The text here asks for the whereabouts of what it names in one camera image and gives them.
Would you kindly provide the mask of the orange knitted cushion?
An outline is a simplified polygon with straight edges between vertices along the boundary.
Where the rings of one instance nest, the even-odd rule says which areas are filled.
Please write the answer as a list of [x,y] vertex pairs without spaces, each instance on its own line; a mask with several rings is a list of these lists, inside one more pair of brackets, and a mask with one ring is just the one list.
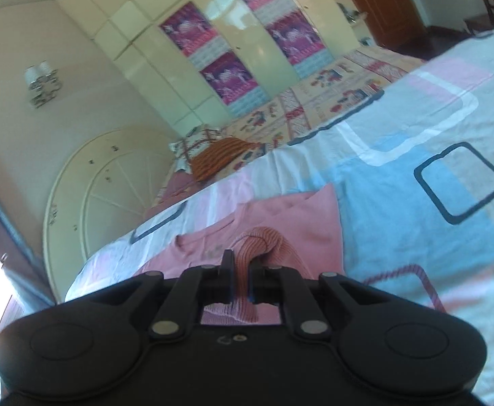
[[260,142],[248,142],[236,137],[221,138],[191,159],[192,175],[199,182],[224,178],[265,152],[266,145]]

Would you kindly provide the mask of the cartoon print yellow bedsheet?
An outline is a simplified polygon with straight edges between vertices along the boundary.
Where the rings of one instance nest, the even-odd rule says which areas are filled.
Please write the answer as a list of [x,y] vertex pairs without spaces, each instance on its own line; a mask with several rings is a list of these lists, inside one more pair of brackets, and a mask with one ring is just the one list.
[[257,144],[256,149],[234,159],[229,169],[235,172],[265,153],[343,117],[423,63],[422,59],[378,46],[361,46],[337,58],[223,128],[229,137]]

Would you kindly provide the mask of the cream round headboard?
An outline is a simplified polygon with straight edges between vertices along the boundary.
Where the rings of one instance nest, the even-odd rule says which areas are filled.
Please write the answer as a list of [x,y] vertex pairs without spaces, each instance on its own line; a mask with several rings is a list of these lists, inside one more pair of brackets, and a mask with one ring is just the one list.
[[126,127],[76,150],[54,182],[43,254],[57,301],[100,248],[139,226],[172,169],[172,142],[155,128]]

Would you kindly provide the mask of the pink knit sweater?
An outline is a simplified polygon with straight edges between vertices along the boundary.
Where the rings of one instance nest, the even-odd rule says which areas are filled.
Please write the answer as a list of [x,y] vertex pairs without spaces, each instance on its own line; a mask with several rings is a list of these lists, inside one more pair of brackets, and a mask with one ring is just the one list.
[[271,304],[248,301],[248,268],[255,257],[264,266],[299,271],[306,279],[323,272],[343,272],[343,243],[337,197],[332,184],[311,193],[289,194],[242,203],[207,228],[178,235],[143,265],[137,274],[158,270],[167,279],[185,269],[221,264],[224,251],[235,257],[236,290],[233,303],[208,305],[205,324],[278,324],[280,314]]

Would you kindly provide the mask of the pastel patchwork bed quilt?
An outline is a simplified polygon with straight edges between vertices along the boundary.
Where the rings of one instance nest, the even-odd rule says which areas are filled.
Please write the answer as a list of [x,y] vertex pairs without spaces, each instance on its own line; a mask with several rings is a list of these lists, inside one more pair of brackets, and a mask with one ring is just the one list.
[[134,276],[173,238],[242,203],[328,184],[340,212],[341,274],[475,326],[488,345],[475,394],[494,405],[494,30],[99,249],[66,297]]

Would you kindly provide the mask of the patterned white pillow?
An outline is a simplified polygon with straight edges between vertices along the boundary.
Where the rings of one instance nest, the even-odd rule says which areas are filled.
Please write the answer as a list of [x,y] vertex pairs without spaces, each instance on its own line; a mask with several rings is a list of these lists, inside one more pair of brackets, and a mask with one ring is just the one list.
[[180,140],[170,143],[169,149],[175,156],[175,170],[191,173],[193,158],[224,137],[225,134],[220,129],[200,125],[191,129]]

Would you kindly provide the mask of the cream corner shelf unit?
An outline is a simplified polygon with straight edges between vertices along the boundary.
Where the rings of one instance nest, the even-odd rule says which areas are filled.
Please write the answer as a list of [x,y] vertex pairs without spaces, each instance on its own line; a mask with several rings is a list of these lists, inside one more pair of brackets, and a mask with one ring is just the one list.
[[375,41],[366,23],[368,14],[358,9],[352,0],[334,1],[349,22],[356,39],[364,46],[373,46]]

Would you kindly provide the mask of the cream glossy wardrobe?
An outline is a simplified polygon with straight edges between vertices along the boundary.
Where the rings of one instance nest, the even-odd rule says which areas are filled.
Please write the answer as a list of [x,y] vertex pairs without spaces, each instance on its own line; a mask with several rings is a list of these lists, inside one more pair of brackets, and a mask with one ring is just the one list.
[[334,0],[58,0],[179,134],[247,114],[354,50]]

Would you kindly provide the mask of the upper left purple poster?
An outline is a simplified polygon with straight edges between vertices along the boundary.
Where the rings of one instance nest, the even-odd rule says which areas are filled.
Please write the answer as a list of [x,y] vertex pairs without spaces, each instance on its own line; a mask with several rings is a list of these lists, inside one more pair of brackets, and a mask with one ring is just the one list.
[[192,2],[181,6],[159,27],[198,71],[229,51],[227,41]]

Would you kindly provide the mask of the lower right purple poster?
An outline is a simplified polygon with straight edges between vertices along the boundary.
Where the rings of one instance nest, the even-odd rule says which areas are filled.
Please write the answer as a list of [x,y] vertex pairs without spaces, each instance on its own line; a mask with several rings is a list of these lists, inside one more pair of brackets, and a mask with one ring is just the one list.
[[324,41],[299,9],[265,27],[300,79],[332,62]]

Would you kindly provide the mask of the lower left purple poster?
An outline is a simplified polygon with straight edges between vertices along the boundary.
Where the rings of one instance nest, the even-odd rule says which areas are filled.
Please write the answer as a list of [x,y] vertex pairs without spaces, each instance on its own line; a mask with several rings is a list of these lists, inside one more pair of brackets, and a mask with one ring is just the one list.
[[235,117],[247,115],[270,100],[265,90],[232,51],[227,51],[208,64],[201,75]]

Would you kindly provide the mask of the wall lamp sconce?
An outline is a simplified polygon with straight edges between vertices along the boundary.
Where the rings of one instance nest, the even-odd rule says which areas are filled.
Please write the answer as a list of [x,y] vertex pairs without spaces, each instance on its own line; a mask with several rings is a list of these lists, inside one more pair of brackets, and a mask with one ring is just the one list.
[[48,61],[26,68],[24,80],[29,102],[35,109],[53,100],[62,88],[58,70]]

